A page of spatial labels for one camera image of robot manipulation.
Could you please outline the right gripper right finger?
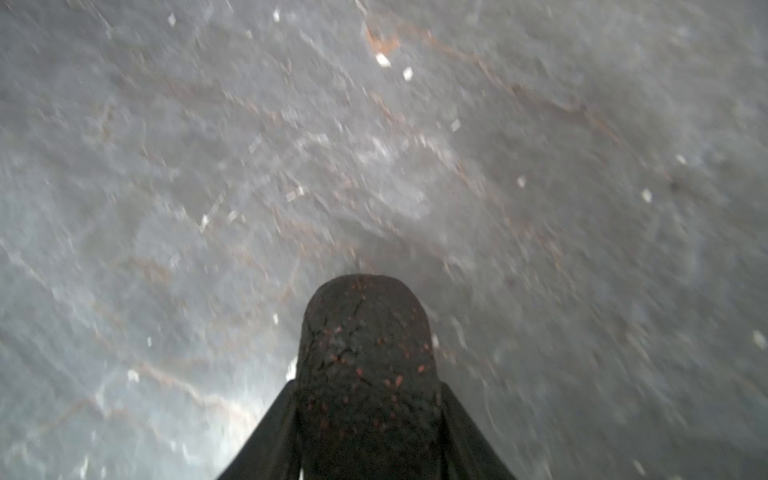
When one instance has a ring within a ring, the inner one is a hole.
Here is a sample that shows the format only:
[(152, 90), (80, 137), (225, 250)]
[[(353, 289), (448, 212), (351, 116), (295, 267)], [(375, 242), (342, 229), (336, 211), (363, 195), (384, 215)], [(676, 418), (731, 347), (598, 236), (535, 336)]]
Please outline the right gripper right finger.
[(515, 480), (450, 388), (441, 383), (441, 478)]

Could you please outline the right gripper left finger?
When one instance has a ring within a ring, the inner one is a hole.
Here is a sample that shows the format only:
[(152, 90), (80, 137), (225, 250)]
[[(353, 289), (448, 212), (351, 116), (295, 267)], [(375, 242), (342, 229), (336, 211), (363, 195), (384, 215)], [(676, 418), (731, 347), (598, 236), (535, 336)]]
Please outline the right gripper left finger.
[(220, 480), (300, 478), (295, 391), (296, 382), (288, 381)]

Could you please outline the black fake avocado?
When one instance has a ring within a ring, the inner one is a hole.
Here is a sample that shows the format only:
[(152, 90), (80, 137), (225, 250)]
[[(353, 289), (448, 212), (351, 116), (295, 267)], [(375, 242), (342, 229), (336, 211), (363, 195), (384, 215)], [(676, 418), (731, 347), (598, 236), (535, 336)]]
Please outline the black fake avocado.
[(296, 394), (305, 478), (439, 478), (441, 382), (427, 314), (403, 282), (353, 274), (319, 287)]

